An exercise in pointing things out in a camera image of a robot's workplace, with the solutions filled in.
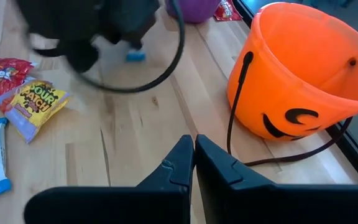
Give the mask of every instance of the wooden countertop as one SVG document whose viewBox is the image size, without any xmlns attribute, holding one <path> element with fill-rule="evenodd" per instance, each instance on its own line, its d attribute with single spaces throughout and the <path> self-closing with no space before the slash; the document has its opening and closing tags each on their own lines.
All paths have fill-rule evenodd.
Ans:
<svg viewBox="0 0 358 224">
<path fill-rule="evenodd" d="M 125 43 L 103 39 L 101 59 L 89 75 L 108 84 L 134 86 L 165 70 L 178 43 L 175 21 L 164 9 L 144 37 L 147 61 L 124 63 Z M 249 33 L 243 22 L 186 26 L 185 52 L 172 77 L 135 95 L 112 95 L 80 83 L 61 58 L 29 52 L 21 39 L 22 21 L 11 0 L 0 0 L 0 57 L 38 62 L 32 75 L 53 82 L 73 99 L 26 144 L 15 127 L 6 130 L 7 175 L 13 189 L 0 195 L 0 224 L 22 223 L 23 207 L 34 194 L 61 185 L 134 186 L 151 173 L 183 134 L 207 135 L 225 148 L 229 105 L 227 77 Z M 39 47 L 53 43 L 33 39 Z M 264 141 L 235 124 L 234 155 L 244 162 L 312 150 L 329 140 L 325 133 L 296 142 Z M 309 159 L 255 167 L 280 183 L 358 183 L 358 174 L 337 146 Z M 192 222 L 204 223 L 196 175 Z"/>
</svg>

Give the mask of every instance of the orange pumpkin bucket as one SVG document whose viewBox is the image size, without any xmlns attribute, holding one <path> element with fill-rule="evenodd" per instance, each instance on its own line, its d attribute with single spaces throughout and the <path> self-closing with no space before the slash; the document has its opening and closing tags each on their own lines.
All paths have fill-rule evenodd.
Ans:
<svg viewBox="0 0 358 224">
<path fill-rule="evenodd" d="M 358 32 L 339 19 L 300 4 L 264 6 L 228 81 L 231 106 L 249 51 L 236 116 L 253 133 L 296 140 L 358 113 Z"/>
</svg>

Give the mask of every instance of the purple bowl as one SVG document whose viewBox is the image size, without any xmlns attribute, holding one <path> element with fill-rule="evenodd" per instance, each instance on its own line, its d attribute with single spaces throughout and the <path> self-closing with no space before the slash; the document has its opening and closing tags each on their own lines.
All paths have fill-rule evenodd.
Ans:
<svg viewBox="0 0 358 224">
<path fill-rule="evenodd" d="M 200 23 L 211 18 L 219 6 L 220 0 L 176 0 L 179 3 L 183 20 L 189 23 Z M 171 0 L 165 0 L 167 12 L 173 17 L 177 17 Z"/>
</svg>

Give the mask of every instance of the black strap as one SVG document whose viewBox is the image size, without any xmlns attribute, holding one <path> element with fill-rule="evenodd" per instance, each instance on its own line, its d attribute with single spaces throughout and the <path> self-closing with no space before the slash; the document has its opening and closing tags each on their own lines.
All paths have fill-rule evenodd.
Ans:
<svg viewBox="0 0 358 224">
<path fill-rule="evenodd" d="M 242 86 L 244 84 L 244 81 L 246 79 L 246 75 L 247 75 L 247 71 L 249 68 L 249 65 L 252 61 L 252 59 L 254 58 L 254 54 L 252 52 L 247 52 L 246 55 L 244 56 L 244 60 L 243 60 L 243 65 L 242 65 L 242 69 L 240 72 L 240 77 L 239 77 L 239 86 L 237 87 L 237 91 L 236 91 L 236 96 L 234 97 L 234 102 L 233 102 L 233 107 L 231 109 L 231 113 L 230 113 L 230 119 L 229 119 L 229 126 L 227 128 L 227 152 L 231 155 L 231 132 L 232 132 L 232 127 L 233 127 L 233 122 L 234 122 L 234 117 L 235 117 L 235 113 L 236 113 L 236 108 L 237 108 L 237 104 L 240 98 L 240 93 L 242 90 Z M 261 165 L 261 164 L 266 164 L 266 163 L 273 163 L 273 162 L 295 162 L 295 161 L 300 161 L 302 159 L 306 159 L 309 158 L 311 156 L 316 155 L 319 152 L 322 152 L 323 150 L 329 148 L 330 146 L 332 146 L 333 144 L 337 143 L 338 140 L 343 136 L 343 134 L 345 133 L 346 129 L 349 127 L 351 121 L 352 121 L 353 117 L 347 118 L 341 128 L 341 130 L 339 131 L 338 135 L 335 136 L 334 138 L 332 138 L 330 141 L 328 141 L 326 144 L 322 145 L 321 147 L 314 149 L 310 152 L 305 152 L 305 153 L 301 153 L 301 154 L 297 154 L 294 156 L 285 156 L 285 157 L 279 157 L 279 158 L 270 158 L 270 159 L 262 159 L 262 160 L 258 160 L 258 161 L 252 161 L 252 162 L 245 162 L 244 165 L 246 166 L 256 166 L 256 165 Z"/>
</svg>

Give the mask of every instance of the wooden table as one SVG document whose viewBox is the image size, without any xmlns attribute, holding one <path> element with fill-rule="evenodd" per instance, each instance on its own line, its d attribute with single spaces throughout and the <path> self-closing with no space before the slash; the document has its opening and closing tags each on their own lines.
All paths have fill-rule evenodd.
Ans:
<svg viewBox="0 0 358 224">
<path fill-rule="evenodd" d="M 127 45 L 103 39 L 101 59 L 89 75 L 117 86 L 140 85 L 170 63 L 178 43 L 175 21 L 161 8 L 157 23 L 144 37 L 147 61 L 124 63 Z M 15 127 L 6 130 L 7 175 L 13 189 L 0 195 L 0 224 L 22 223 L 31 196 L 54 186 L 134 186 L 151 173 L 183 134 L 207 135 L 225 148 L 229 105 L 227 77 L 249 33 L 243 22 L 208 22 L 186 26 L 186 45 L 174 74 L 158 87 L 135 95 L 94 90 L 74 78 L 62 58 L 29 52 L 21 38 L 23 22 L 11 0 L 0 0 L 0 57 L 39 63 L 32 75 L 54 83 L 73 98 L 26 144 Z M 53 43 L 41 37 L 38 47 Z M 234 155 L 244 162 L 312 150 L 329 140 L 325 133 L 288 143 L 269 142 L 235 124 Z M 337 146 L 290 164 L 267 164 L 257 172 L 282 183 L 358 183 L 358 174 Z M 196 175 L 193 223 L 204 223 Z"/>
</svg>

